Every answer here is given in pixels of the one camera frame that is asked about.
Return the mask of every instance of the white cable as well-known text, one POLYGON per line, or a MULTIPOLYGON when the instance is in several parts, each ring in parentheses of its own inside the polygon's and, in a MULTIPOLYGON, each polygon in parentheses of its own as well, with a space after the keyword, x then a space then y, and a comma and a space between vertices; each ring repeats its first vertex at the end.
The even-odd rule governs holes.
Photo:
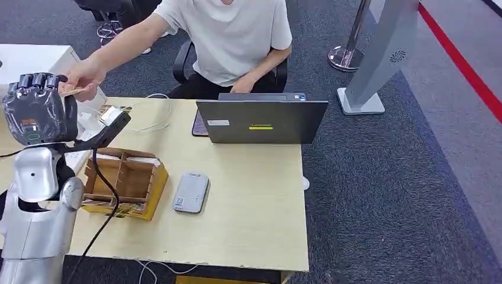
POLYGON ((192 268, 188 269, 187 271, 183 271, 183 272, 179 272, 179 271, 176 271, 174 269, 172 269, 171 267, 169 267, 169 265, 165 264, 164 262, 153 262, 153 263, 157 263, 157 264, 161 264, 161 265, 164 265, 165 267, 167 267, 169 270, 172 271, 172 273, 174 274, 177 274, 177 275, 183 275, 183 274, 187 274, 188 272, 196 269, 197 267, 199 267, 198 265, 194 265, 192 268))
POLYGON ((141 261, 139 260, 136 260, 137 263, 141 264, 141 266, 143 266, 143 269, 141 270, 141 273, 140 273, 140 280, 139 280, 139 284, 141 284, 141 279, 143 278, 143 272, 145 269, 148 269, 148 271, 153 275, 153 278, 155 279, 155 281, 153 282, 153 284, 157 284, 157 275, 155 274, 155 272, 153 272, 152 269, 150 269, 148 267, 148 264, 150 264, 151 262, 147 262, 146 264, 143 264, 141 261))
POLYGON ((171 272, 174 273, 174 274, 176 274, 176 275, 187 274, 187 273, 191 272, 192 270, 194 270, 194 269, 196 269, 198 267, 198 265, 195 265, 192 268, 188 269, 187 271, 179 272, 179 271, 176 271, 176 270, 172 269, 169 265, 167 265, 167 264, 165 264, 163 262, 149 261, 147 263, 142 263, 139 260, 136 260, 136 262, 139 263, 141 266, 143 266, 143 269, 141 270, 141 273, 140 273, 139 284, 141 284, 141 279, 143 278, 143 273, 144 273, 145 269, 147 269, 153 275, 153 277, 155 278, 155 282, 153 284, 157 284, 157 275, 155 274, 155 272, 153 272, 153 270, 151 268, 148 267, 148 264, 151 264, 151 263, 157 263, 157 264, 163 265, 163 266, 167 267, 169 270, 171 270, 171 272))
MULTIPOLYGON (((145 99, 149 99, 153 96, 163 96, 164 98, 166 99, 169 99, 169 97, 167 95, 164 95, 163 93, 153 93, 149 96, 146 96, 145 99)), ((126 106, 126 107, 121 107, 122 109, 128 109, 128 108, 132 108, 132 107, 135 107, 137 105, 140 105, 140 104, 143 104, 147 101, 141 101, 141 102, 137 102, 135 104, 132 104, 130 106, 126 106)), ((142 128, 137 128, 137 129, 132 129, 131 131, 135 131, 135 132, 140 132, 140 133, 152 133, 152 132, 157 132, 157 131, 160 131, 160 130, 164 130, 166 128, 169 127, 169 123, 165 123, 168 119, 169 119, 169 115, 171 113, 171 103, 168 103, 168 106, 169 106, 169 110, 168 110, 168 113, 166 115, 166 117, 164 119, 162 119, 161 121, 153 124, 153 125, 150 125, 150 126, 147 126, 147 127, 142 127, 142 128)), ((102 113, 100 113, 99 111, 89 107, 89 106, 86 106, 87 109, 91 109, 93 111, 95 111, 96 113, 98 113, 99 115, 102 115, 102 113)))

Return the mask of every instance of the white t-shirt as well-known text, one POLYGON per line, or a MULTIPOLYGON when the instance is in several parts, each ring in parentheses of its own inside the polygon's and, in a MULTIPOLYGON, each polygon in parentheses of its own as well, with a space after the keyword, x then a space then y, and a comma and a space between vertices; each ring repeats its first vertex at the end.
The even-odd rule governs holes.
POLYGON ((195 45, 194 70, 220 86, 231 86, 270 52, 291 45, 285 0, 163 0, 153 11, 169 34, 185 30, 195 45))

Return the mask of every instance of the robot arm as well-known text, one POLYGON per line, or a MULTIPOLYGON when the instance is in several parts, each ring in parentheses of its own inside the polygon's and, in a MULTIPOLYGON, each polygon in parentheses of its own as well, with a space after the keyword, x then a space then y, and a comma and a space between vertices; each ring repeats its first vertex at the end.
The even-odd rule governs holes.
POLYGON ((83 183, 66 165, 65 153, 106 147, 131 120, 122 112, 92 139, 77 140, 75 98, 63 102, 57 91, 65 80, 48 73, 21 75, 2 100, 12 135, 26 147, 15 157, 14 181, 4 194, 0 284, 61 283, 83 196, 83 183), (70 141, 74 147, 66 145, 70 141), (41 201, 57 205, 44 209, 41 201))

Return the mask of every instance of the red line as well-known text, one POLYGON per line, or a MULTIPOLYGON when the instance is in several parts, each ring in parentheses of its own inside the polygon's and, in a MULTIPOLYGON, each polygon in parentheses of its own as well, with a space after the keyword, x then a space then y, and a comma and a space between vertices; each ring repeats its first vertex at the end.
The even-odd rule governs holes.
POLYGON ((502 102, 498 100, 485 82, 483 82, 481 77, 476 73, 476 71, 474 71, 471 65, 469 65, 464 56, 453 45, 452 41, 439 27, 437 22, 434 18, 432 18, 422 3, 419 5, 419 12, 429 28, 432 30, 432 33, 436 36, 441 46, 443 46, 446 53, 453 60, 458 70, 460 70, 460 72, 464 75, 465 79, 469 82, 469 84, 471 84, 493 115, 495 115, 495 117, 502 123, 502 102))

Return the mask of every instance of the stanchion post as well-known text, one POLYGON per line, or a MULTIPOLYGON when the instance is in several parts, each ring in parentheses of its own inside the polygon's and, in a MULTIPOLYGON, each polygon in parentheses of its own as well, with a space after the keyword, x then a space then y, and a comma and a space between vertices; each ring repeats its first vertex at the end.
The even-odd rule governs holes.
POLYGON ((358 13, 352 31, 350 32, 349 41, 346 47, 337 46, 331 49, 328 53, 328 61, 334 68, 345 72, 356 72, 361 65, 364 58, 364 53, 356 49, 359 34, 361 33, 362 22, 365 18, 366 12, 369 9, 371 0, 361 0, 359 4, 358 13))

